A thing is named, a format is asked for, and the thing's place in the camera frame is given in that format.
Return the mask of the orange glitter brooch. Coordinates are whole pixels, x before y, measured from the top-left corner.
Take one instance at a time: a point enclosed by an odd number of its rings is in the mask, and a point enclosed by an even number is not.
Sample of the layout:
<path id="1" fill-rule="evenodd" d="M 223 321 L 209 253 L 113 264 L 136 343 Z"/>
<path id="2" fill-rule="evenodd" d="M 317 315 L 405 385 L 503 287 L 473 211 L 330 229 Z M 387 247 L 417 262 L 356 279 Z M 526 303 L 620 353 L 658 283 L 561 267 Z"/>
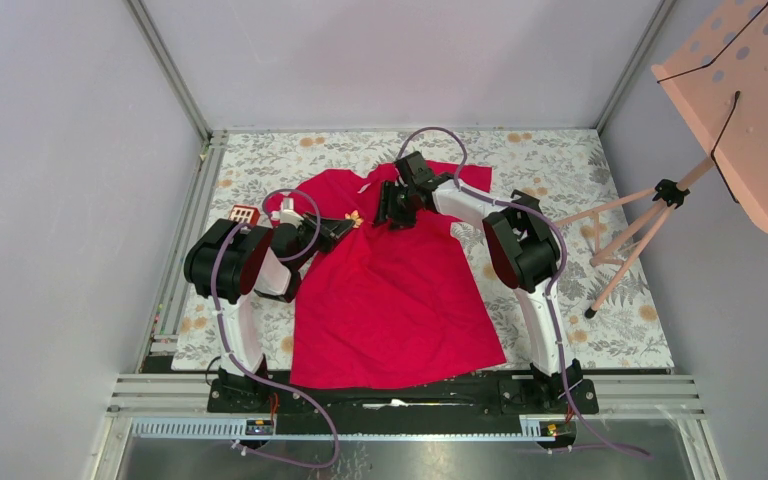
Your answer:
<path id="1" fill-rule="evenodd" d="M 345 220 L 351 220 L 352 221 L 352 227 L 354 229 L 358 229 L 361 227 L 361 225 L 364 223 L 364 219 L 360 215 L 358 210 L 354 210 L 351 213 L 347 213 L 344 215 Z"/>

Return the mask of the red t-shirt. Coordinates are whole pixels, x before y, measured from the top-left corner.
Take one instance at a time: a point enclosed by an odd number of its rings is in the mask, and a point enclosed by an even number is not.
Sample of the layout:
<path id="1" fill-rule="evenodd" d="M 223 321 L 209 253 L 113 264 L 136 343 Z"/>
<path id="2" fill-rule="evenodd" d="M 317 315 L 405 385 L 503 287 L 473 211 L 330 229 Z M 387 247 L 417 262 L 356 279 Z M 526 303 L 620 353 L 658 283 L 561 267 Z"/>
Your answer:
<path id="1" fill-rule="evenodd" d="M 503 347 L 453 218 L 421 211 L 414 227 L 374 226 L 382 165 L 328 169 L 302 182 L 299 211 L 360 220 L 314 258 L 295 299 L 291 380 L 316 389 L 399 389 L 503 364 Z"/>

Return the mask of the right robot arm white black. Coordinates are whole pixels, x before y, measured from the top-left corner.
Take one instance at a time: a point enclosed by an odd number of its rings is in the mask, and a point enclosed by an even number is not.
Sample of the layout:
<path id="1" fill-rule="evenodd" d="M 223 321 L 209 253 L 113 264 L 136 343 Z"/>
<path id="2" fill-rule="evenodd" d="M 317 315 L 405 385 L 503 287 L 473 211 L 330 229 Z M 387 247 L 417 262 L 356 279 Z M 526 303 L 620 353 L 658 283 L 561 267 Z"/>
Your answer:
<path id="1" fill-rule="evenodd" d="M 434 172 L 419 152 L 397 159 L 394 166 L 397 178 L 383 183 L 374 223 L 408 229 L 420 212 L 428 211 L 472 225 L 484 234 L 497 277 L 518 301 L 530 342 L 532 379 L 509 405 L 572 416 L 597 413 L 594 385 L 567 353 L 558 318 L 557 282 L 567 253 L 538 200 L 519 191 L 509 200 L 494 199 L 461 181 L 457 172 Z"/>

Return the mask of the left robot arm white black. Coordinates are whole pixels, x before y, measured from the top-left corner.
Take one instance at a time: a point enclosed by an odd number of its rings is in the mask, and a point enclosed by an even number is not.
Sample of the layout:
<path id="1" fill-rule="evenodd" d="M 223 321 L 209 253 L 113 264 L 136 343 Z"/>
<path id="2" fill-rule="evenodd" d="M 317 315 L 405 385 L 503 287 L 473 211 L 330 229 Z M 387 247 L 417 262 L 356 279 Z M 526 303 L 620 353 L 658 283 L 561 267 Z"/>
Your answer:
<path id="1" fill-rule="evenodd" d="M 212 413 L 260 411 L 275 405 L 278 390 L 257 331 L 252 298 L 289 303 L 302 282 L 300 269 L 329 253 L 356 227 L 351 219 L 282 213 L 274 227 L 220 219 L 186 255 L 183 273 L 196 293 L 213 302 L 222 353 L 210 383 Z"/>

